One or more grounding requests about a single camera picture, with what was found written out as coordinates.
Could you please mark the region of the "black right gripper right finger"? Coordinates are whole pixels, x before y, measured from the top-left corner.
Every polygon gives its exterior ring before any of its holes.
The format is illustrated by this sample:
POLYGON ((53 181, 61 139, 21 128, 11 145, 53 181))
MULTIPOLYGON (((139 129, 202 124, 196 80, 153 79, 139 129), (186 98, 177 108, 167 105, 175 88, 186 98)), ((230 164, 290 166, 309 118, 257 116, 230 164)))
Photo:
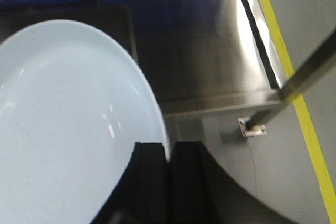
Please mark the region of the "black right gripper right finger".
POLYGON ((240 187, 202 142, 175 143, 170 158, 171 223, 288 223, 240 187))

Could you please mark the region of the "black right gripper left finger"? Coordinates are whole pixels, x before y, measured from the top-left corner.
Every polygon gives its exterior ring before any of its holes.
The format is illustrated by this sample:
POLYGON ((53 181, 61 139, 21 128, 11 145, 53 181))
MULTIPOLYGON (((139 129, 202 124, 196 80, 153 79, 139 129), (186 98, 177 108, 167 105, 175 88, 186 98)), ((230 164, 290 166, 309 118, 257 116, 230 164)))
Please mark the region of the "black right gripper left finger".
POLYGON ((92 223, 168 223, 168 163, 161 143, 136 142, 116 187, 92 223))

